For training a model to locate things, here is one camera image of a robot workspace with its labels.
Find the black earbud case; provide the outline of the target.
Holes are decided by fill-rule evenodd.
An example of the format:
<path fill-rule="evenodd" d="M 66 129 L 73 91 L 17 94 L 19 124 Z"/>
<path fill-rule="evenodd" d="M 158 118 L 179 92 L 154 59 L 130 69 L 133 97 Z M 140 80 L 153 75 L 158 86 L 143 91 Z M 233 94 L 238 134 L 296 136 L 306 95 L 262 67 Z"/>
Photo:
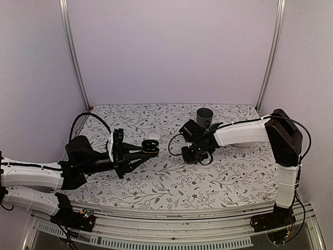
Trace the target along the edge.
<path fill-rule="evenodd" d="M 147 154 L 158 154 L 159 153 L 159 142 L 156 140 L 143 140 L 142 141 L 142 152 Z"/>

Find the white earbud case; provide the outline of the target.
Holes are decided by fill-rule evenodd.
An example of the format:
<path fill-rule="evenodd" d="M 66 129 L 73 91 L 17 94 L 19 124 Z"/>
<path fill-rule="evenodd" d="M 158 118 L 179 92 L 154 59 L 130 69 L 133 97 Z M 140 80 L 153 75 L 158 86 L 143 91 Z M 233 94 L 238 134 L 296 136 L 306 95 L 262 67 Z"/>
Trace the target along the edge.
<path fill-rule="evenodd" d="M 150 133 L 148 134 L 148 139 L 159 141 L 161 139 L 161 135 L 156 133 Z"/>

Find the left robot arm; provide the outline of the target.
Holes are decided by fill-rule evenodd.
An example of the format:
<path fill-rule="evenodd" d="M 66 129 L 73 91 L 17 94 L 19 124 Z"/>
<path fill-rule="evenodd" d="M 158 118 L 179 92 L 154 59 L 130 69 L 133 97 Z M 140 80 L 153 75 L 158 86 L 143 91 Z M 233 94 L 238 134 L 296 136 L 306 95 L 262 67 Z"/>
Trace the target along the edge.
<path fill-rule="evenodd" d="M 141 146 L 124 143 L 111 134 L 103 153 L 93 150 L 85 136 L 77 136 L 65 146 L 68 159 L 50 164 L 14 161 L 1 157 L 1 204 L 11 204 L 58 217 L 66 226 L 77 222 L 71 202 L 61 193 L 45 194 L 35 187 L 76 190 L 86 176 L 114 170 L 122 179 L 147 160 L 157 157 L 159 143 L 144 140 Z"/>

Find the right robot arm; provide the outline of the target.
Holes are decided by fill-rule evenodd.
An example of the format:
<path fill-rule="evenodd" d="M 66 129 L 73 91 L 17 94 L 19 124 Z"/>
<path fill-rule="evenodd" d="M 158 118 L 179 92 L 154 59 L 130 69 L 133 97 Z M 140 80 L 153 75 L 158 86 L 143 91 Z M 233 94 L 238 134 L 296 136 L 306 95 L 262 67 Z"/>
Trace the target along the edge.
<path fill-rule="evenodd" d="M 188 164 L 207 159 L 219 147 L 269 143 L 279 171 L 277 196 L 269 223 L 280 227 L 289 219 L 300 180 L 303 135 L 296 122 L 282 109 L 274 110 L 269 116 L 229 124 L 214 123 L 208 128 L 190 119 L 179 133 L 189 144 L 182 147 L 183 160 Z"/>

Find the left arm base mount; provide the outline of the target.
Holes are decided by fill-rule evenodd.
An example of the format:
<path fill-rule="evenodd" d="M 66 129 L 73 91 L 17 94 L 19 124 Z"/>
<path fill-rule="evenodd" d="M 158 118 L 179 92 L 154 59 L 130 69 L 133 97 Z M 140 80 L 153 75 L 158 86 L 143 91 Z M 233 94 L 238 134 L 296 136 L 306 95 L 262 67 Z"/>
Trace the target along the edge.
<path fill-rule="evenodd" d="M 66 228 L 92 232 L 96 217 L 86 212 L 61 208 L 55 215 L 50 216 L 50 221 Z"/>

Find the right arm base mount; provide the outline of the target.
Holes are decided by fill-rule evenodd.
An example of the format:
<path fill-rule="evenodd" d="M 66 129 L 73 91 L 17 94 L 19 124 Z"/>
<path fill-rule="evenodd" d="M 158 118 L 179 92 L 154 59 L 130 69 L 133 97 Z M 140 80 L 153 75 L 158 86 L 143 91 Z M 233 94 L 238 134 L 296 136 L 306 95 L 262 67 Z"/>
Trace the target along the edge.
<path fill-rule="evenodd" d="M 272 212 L 252 216 L 250 225 L 255 232 L 262 232 L 292 225 L 296 222 L 293 210 L 274 206 Z"/>

